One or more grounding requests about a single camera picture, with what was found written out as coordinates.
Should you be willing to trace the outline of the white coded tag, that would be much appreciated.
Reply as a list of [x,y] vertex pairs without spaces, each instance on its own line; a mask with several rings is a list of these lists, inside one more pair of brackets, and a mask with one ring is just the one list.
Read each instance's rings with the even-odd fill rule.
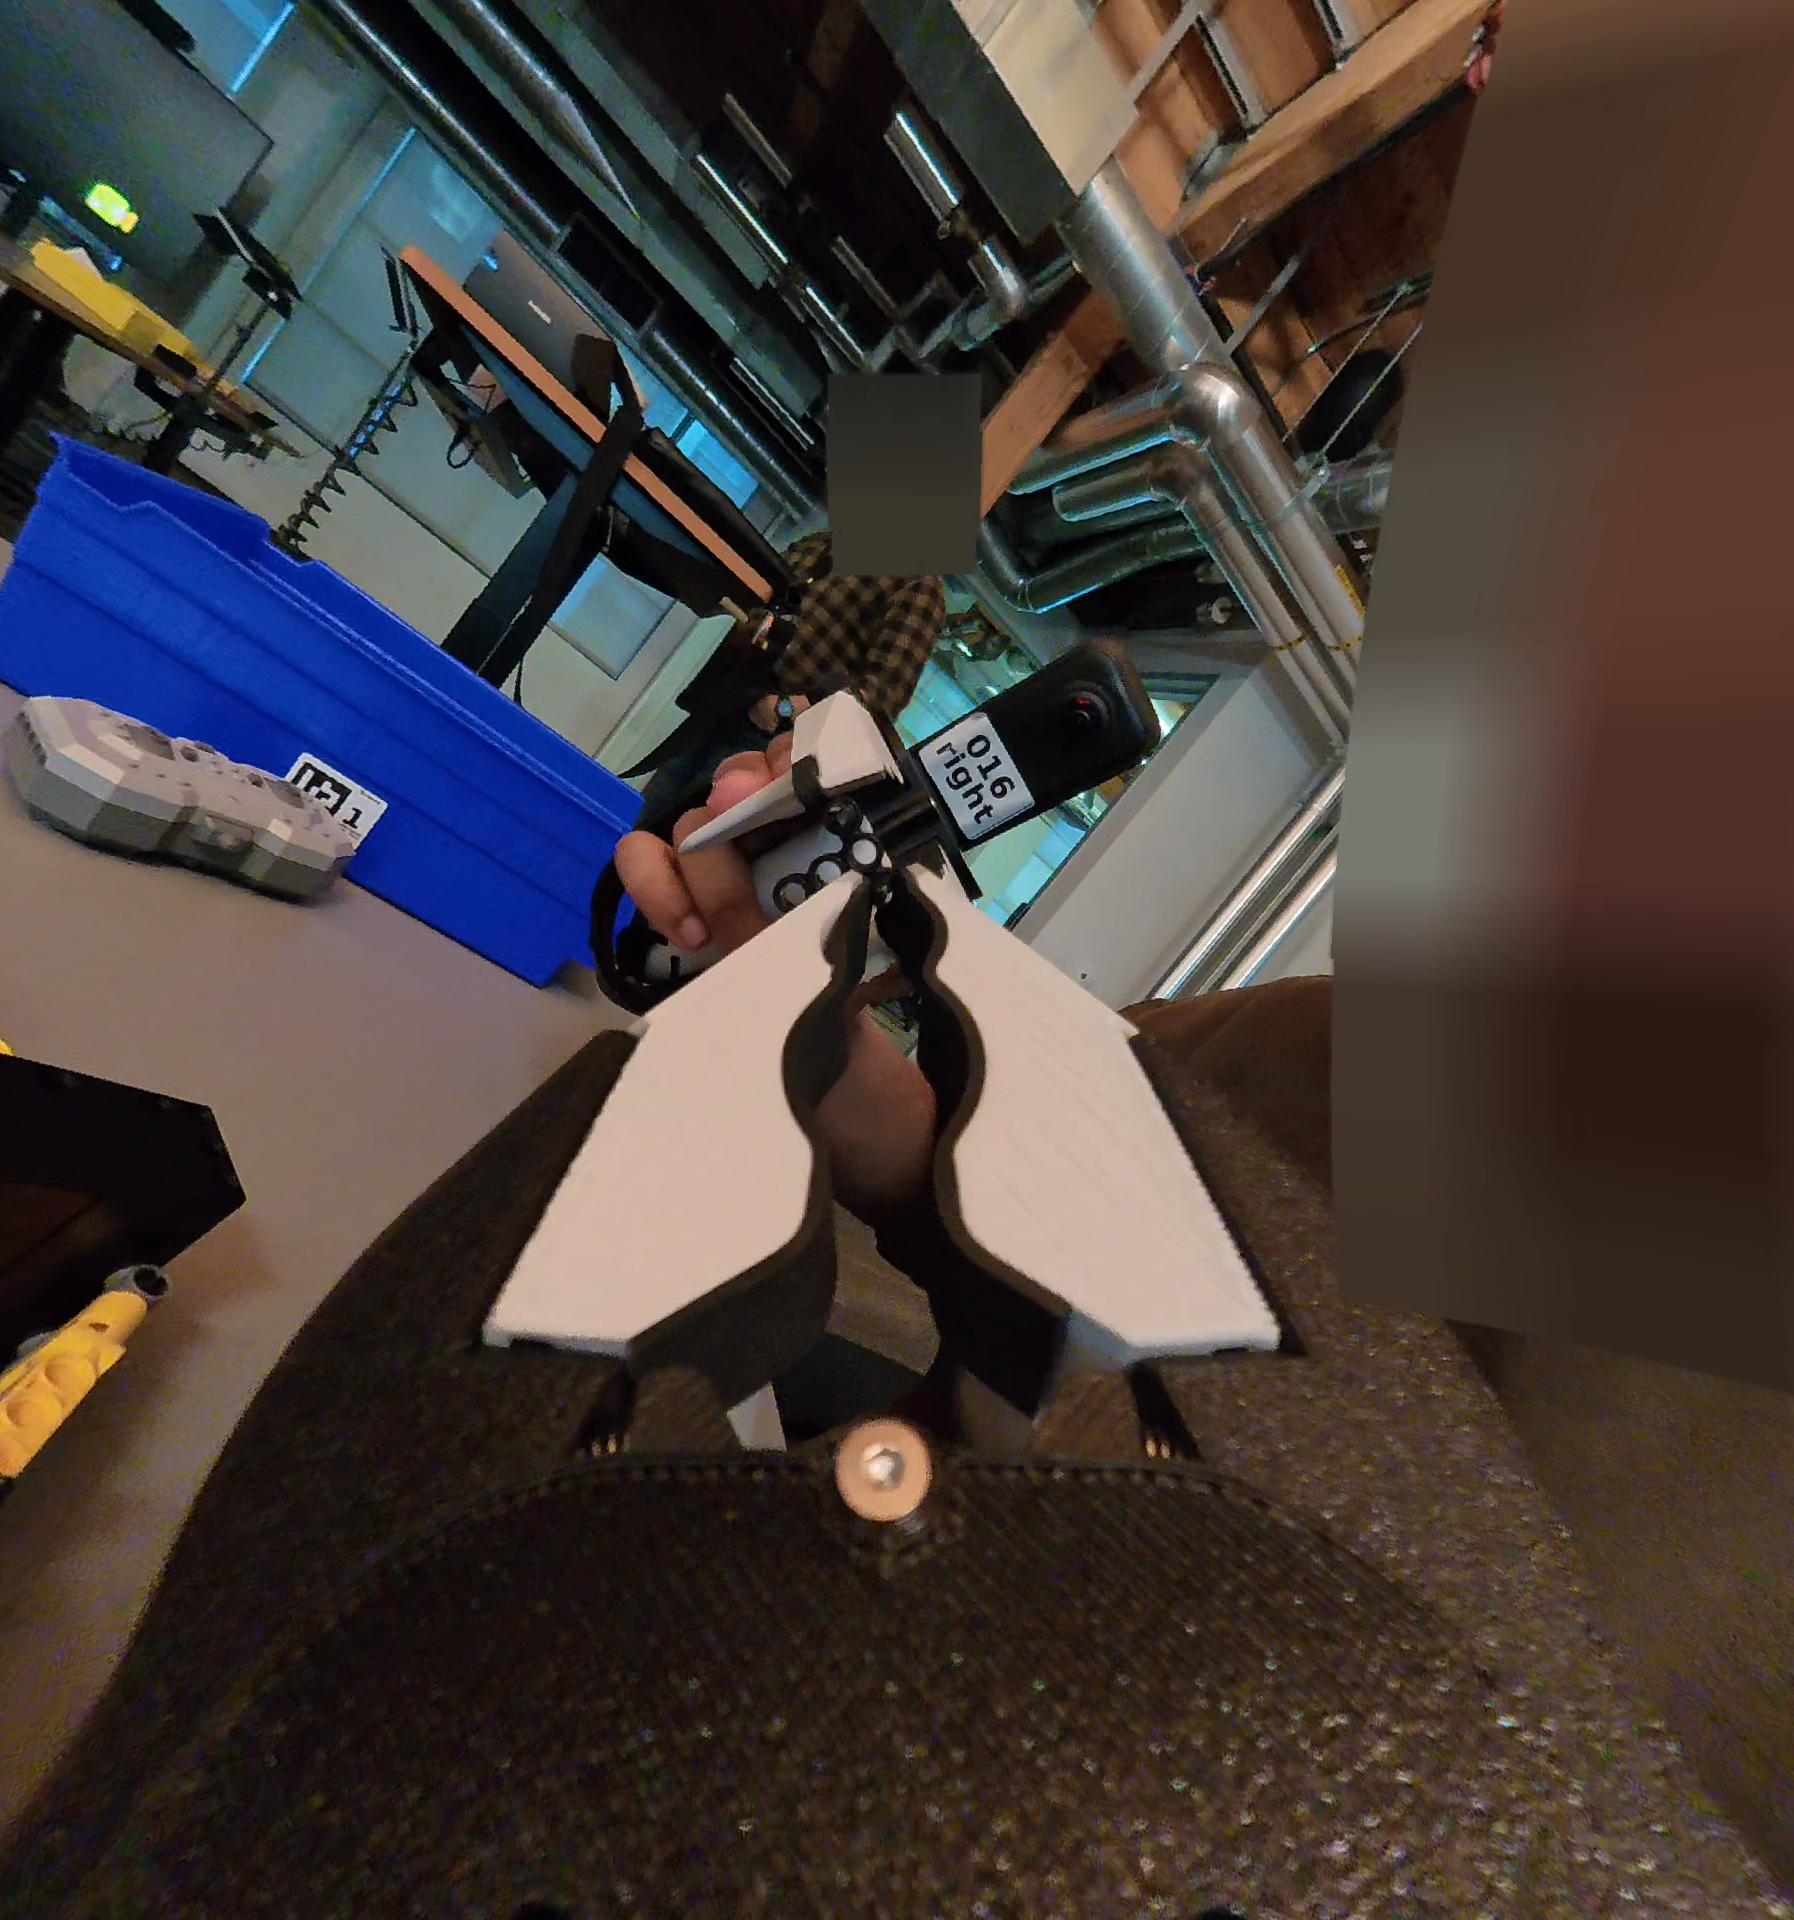
[[284,782],[323,810],[358,847],[386,812],[383,799],[307,752],[290,762]]

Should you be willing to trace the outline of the person's right hand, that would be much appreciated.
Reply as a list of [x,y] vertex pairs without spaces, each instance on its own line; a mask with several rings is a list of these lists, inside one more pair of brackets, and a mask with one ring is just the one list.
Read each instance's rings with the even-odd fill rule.
[[[710,821],[788,774],[791,735],[717,764],[705,805],[677,817],[670,839],[628,834],[615,871],[628,900],[673,947],[724,958],[765,932],[749,862],[732,844],[682,853]],[[873,1232],[917,1222],[931,1196],[937,1108],[912,1057],[870,1014],[892,974],[863,986],[849,999],[843,1069],[813,1117],[824,1147],[835,1199]]]

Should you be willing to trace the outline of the grey block remote controller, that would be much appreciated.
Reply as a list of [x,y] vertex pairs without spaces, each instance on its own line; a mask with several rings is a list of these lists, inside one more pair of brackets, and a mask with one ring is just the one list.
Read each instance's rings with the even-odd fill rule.
[[356,838],[278,776],[83,699],[27,699],[2,735],[25,812],[83,847],[317,902]]

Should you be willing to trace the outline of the black computer monitor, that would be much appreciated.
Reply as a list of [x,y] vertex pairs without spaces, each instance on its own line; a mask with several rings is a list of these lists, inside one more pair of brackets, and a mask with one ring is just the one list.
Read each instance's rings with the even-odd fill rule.
[[612,346],[583,306],[507,230],[499,230],[466,294],[544,366],[577,346]]

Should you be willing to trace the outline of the grey computer monitor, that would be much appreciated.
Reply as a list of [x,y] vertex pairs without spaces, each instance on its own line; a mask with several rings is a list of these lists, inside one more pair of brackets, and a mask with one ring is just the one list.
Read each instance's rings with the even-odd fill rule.
[[120,5],[0,2],[0,164],[147,250],[232,200],[271,140]]

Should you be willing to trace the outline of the wooden post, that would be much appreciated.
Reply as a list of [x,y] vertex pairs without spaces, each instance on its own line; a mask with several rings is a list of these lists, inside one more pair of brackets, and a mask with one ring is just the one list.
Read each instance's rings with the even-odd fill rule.
[[979,516],[990,516],[1028,458],[1071,415],[1130,391],[1145,374],[1116,303],[1101,294],[1074,301],[982,421]]

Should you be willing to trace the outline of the wood top desk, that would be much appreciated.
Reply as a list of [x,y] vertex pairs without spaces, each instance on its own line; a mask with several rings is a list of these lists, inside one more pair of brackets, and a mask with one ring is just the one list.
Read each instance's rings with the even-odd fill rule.
[[789,587],[786,563],[649,427],[608,337],[574,337],[570,372],[553,372],[427,253],[407,245],[395,268],[398,294],[427,320],[413,372],[440,401],[455,399],[448,374],[490,374],[499,404],[469,413],[471,432],[502,443],[523,428],[526,452],[541,454],[526,461],[526,479],[539,484],[544,507],[455,621],[447,657],[502,683],[599,557],[699,615],[779,601]]
[[227,374],[198,363],[140,301],[98,275],[84,275],[83,283],[98,292],[96,307],[76,286],[55,281],[32,252],[0,234],[0,454],[60,372],[70,340],[128,363],[139,393],[164,404],[164,434],[146,456],[150,468],[173,468],[198,430],[227,444],[286,449],[275,434],[275,417]]

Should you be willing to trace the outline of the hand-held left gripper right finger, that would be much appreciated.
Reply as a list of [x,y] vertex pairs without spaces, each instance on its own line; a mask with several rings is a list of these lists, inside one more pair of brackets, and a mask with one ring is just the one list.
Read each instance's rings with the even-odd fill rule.
[[878,938],[918,998],[939,1125],[923,1286],[953,1364],[1037,1416],[1071,1374],[1280,1350],[1134,1027],[951,877],[898,874]]

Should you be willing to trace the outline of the blue plastic bin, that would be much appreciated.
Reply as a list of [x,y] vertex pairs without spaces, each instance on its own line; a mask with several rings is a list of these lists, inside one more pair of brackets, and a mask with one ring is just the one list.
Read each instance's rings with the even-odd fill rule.
[[532,986],[593,964],[635,795],[264,522],[55,439],[0,583],[0,681],[385,805],[348,880]]

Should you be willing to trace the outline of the silver ventilation duct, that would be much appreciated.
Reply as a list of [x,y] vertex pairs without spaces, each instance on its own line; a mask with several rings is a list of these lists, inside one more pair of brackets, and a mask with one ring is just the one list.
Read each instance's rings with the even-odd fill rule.
[[1165,504],[1219,563],[1293,681],[1345,734],[1364,602],[1338,540],[1301,490],[1280,428],[1237,370],[1188,268],[1119,159],[1101,162],[1055,230],[1084,296],[1101,294],[1122,313],[1147,374],[1071,415],[1008,490],[1125,468],[1172,447]]

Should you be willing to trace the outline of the yellow building block vehicle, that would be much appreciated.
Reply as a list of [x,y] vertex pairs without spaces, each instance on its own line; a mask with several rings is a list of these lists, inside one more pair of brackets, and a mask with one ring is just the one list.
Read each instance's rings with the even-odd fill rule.
[[206,1106],[0,1041],[0,1507],[243,1201]]

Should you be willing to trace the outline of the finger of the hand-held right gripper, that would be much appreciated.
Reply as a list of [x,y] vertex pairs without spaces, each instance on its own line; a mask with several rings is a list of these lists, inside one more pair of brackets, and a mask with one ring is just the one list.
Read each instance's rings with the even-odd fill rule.
[[778,847],[809,829],[811,821],[813,801],[795,785],[795,780],[776,778],[730,808],[705,820],[687,835],[682,835],[676,842],[676,853],[707,853],[754,838],[761,838],[765,847]]
[[793,799],[898,795],[905,776],[892,734],[863,702],[838,693],[800,714],[786,778]]

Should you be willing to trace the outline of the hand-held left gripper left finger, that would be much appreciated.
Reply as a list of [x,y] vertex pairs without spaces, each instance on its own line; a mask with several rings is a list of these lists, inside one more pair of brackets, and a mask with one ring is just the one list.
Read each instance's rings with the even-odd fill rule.
[[834,1152],[873,886],[843,877],[651,1012],[500,1285],[490,1349],[690,1370],[739,1445],[788,1446],[773,1386],[835,1296]]

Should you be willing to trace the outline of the small yellow box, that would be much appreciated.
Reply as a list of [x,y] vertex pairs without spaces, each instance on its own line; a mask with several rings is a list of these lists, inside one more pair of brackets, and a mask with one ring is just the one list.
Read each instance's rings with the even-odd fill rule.
[[54,294],[91,315],[131,348],[150,351],[165,343],[169,328],[153,310],[105,281],[83,250],[64,250],[37,240],[29,248],[29,260]]

